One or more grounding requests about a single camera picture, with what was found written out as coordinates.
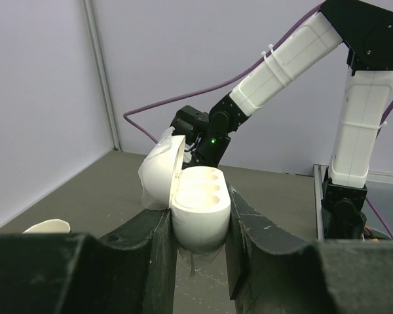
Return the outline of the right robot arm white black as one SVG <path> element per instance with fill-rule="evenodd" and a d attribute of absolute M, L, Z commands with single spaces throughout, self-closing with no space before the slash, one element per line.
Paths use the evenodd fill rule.
<path fill-rule="evenodd" d="M 253 63 L 314 1 L 172 1 L 173 89 L 217 84 Z M 314 164 L 331 156 L 346 77 L 338 48 L 274 96 L 237 132 L 221 161 L 227 180 L 262 215 L 316 237 Z"/>

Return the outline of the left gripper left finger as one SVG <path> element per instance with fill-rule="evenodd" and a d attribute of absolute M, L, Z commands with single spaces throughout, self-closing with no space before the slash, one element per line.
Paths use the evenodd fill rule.
<path fill-rule="evenodd" d="M 0 234 L 0 313 L 171 313 L 176 258 L 169 210 L 101 238 Z"/>

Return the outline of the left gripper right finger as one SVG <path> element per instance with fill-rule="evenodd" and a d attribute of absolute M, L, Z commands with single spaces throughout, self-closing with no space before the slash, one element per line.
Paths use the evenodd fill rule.
<path fill-rule="evenodd" d="M 228 191 L 225 250 L 237 313 L 393 313 L 393 241 L 305 241 Z"/>

